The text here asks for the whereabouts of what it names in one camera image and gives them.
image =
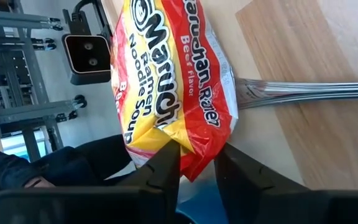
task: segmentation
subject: sleeve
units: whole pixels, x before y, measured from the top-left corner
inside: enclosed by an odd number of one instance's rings
[[[23,187],[41,173],[20,157],[0,152],[0,189]]]

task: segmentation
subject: metal rack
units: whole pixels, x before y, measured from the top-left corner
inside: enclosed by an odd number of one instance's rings
[[[4,27],[17,28],[19,37],[7,37]],[[59,19],[23,14],[20,1],[16,1],[15,12],[0,11],[0,135],[22,131],[30,160],[34,161],[40,158],[34,129],[46,126],[52,149],[63,147],[57,123],[75,118],[75,111],[84,107],[86,101],[77,97],[49,102],[31,29],[62,30],[62,27]],[[1,45],[8,41],[14,44]]]

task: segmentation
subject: person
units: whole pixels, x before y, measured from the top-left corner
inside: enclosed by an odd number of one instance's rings
[[[106,180],[130,163],[122,135],[64,147],[29,162],[0,152],[0,190],[114,185],[126,176]]]

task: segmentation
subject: red and yellow packaging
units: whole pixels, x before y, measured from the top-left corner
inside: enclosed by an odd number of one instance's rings
[[[238,119],[234,77],[196,0],[125,0],[112,88],[127,150],[143,165],[169,140],[194,180]]]

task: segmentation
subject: ramen noodle package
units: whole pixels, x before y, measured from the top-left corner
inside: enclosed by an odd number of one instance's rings
[[[141,166],[171,139],[190,180],[237,115],[231,67],[196,0],[125,0],[112,38],[112,88],[127,150]]]

